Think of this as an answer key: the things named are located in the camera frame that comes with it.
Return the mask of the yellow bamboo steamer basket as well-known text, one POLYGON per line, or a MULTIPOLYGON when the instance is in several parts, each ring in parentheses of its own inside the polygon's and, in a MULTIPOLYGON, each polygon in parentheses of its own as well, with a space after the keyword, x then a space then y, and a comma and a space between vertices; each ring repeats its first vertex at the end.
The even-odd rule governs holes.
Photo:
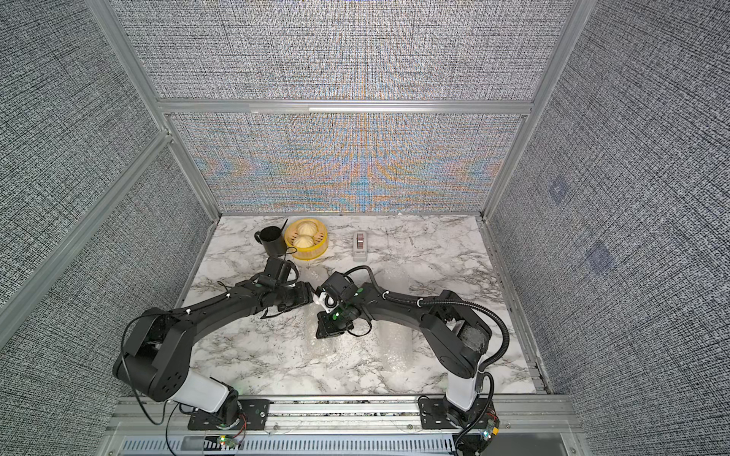
POLYGON ((287 253, 296 260, 315 260, 329 247, 328 230, 317 218, 301 218, 290 223, 284 230, 284 240, 287 253))

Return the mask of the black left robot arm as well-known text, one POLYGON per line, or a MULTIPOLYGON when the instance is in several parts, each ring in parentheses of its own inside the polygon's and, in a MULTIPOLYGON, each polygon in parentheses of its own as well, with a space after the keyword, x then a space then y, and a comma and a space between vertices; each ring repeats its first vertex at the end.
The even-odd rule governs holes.
POLYGON ((226 421, 234 391, 190 368, 195 345, 220 328, 274 307, 288 313, 313 302, 313 288, 297 277, 296 266, 270 258, 264 271, 198 304, 164 311, 152 308, 130 321, 123 332, 112 373, 136 395, 156 402, 175 401, 226 421))

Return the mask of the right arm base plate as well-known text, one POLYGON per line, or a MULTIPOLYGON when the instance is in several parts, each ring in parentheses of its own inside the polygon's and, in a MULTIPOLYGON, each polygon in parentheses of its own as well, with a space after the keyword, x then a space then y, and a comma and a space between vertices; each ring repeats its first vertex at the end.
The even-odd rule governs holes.
POLYGON ((449 403, 444 395, 420 395, 416 399, 422 429, 493 429, 500 427, 500 419, 494 408, 494 401, 479 396, 473 406, 465 412, 449 403))

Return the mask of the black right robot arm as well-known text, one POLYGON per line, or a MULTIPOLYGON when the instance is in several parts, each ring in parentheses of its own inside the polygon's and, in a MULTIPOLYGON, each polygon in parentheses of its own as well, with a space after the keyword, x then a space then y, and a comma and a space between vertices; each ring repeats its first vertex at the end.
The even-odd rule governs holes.
POLYGON ((355 284, 350 274, 333 273, 313 292, 318 339, 341 336, 354 322, 385 321, 420 332, 448 372, 446 402, 468 412, 481 393, 488 367, 509 348, 509 329, 493 311, 465 301, 452 291, 410 296, 376 282, 355 284))

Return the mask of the steamed bun front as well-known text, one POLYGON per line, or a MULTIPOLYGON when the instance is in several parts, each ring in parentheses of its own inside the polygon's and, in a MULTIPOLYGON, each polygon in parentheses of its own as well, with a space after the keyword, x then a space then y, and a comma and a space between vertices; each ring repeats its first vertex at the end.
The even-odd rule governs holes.
POLYGON ((293 239, 292 245, 298 250, 312 248, 316 245, 313 237, 297 235, 293 239))

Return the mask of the black mug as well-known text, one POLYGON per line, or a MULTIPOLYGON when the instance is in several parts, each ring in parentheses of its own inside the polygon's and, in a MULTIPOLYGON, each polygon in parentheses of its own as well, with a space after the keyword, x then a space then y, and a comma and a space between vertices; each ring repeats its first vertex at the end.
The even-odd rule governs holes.
POLYGON ((284 230, 288 220, 281 226, 266 226, 254 234, 255 241, 262 245, 266 255, 270 258, 284 257, 287 252, 287 244, 284 239, 284 230))

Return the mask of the steamed bun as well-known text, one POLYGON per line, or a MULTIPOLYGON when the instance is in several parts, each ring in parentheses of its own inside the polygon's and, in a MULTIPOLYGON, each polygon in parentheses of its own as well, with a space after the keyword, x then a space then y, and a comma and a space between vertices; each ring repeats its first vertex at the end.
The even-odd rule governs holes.
POLYGON ((298 250, 312 248, 316 245, 313 237, 297 235, 293 239, 292 245, 298 250))
POLYGON ((298 225, 298 234, 300 236, 315 237, 319 233, 319 228, 315 222, 302 222, 298 225))

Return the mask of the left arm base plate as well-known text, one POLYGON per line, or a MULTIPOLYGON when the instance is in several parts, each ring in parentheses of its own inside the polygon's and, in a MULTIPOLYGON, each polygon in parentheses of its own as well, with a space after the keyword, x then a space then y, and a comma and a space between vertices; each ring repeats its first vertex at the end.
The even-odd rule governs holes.
POLYGON ((187 424, 189 431, 263 431, 271 402, 267 399, 227 401, 218 412, 195 410, 187 424))

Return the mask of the grey tape dispenser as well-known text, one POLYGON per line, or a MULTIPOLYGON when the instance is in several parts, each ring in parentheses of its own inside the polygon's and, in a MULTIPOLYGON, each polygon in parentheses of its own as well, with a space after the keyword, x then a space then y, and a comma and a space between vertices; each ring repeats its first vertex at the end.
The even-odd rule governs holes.
POLYGON ((368 258, 368 237, 364 231, 357 231, 353 235, 353 260, 365 262, 368 258))

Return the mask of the aluminium front rail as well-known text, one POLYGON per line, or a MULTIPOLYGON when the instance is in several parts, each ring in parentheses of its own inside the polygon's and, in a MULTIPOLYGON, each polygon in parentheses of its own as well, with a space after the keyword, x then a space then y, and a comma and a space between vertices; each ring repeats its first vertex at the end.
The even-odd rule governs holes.
MULTIPOLYGON (((416 394, 401 395, 266 395, 267 410, 252 410, 247 417, 264 421, 262 429, 247 429, 246 436, 295 436, 318 434, 426 434, 428 418, 416 394)), ((569 441, 585 440, 566 395, 498 394, 494 408, 500 420, 498 435, 557 434, 569 441)), ((217 436, 222 432, 191 431, 190 417, 174 412, 171 421, 155 426, 148 422, 131 398, 120 399, 106 425, 98 450, 119 448, 125 437, 169 435, 217 436)))

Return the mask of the steamed bun back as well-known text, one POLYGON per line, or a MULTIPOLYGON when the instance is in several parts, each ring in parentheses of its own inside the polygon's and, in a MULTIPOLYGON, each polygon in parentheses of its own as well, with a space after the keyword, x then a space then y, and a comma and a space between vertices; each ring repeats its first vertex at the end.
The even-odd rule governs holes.
POLYGON ((298 225, 298 234, 300 236, 315 237, 319 233, 319 228, 315 222, 302 222, 298 225))

